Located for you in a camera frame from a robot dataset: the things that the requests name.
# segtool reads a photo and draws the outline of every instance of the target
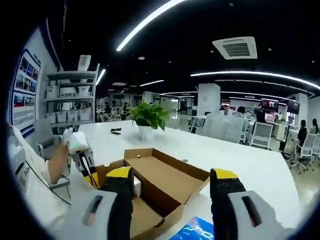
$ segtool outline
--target potted plant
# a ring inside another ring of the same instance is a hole
[[[169,113],[159,105],[142,102],[139,106],[129,111],[131,119],[138,125],[142,139],[152,139],[159,127],[164,131]]]

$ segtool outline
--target open cardboard box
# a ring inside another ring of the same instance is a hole
[[[154,148],[129,149],[124,159],[97,166],[98,184],[113,169],[132,166],[141,181],[141,196],[133,199],[130,237],[151,240],[177,223],[184,205],[208,182],[210,173]]]

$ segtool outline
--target display board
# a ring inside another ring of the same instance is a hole
[[[288,113],[292,113],[292,114],[299,114],[300,111],[300,103],[297,101],[292,101],[292,100],[288,100],[287,103],[288,107],[287,107],[287,112]]]
[[[36,120],[36,91],[41,64],[27,49],[22,52],[15,72],[10,98],[10,124],[23,135],[33,130]]]

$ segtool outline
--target box lid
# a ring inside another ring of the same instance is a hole
[[[209,172],[154,148],[125,150],[124,160],[181,204],[185,204],[192,194],[198,193],[209,182]]]

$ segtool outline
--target green plant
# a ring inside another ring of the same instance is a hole
[[[169,118],[168,111],[163,110],[159,105],[146,102],[142,102],[139,106],[130,110],[129,115],[138,126],[153,129],[160,127],[163,131],[166,128],[166,120]]]

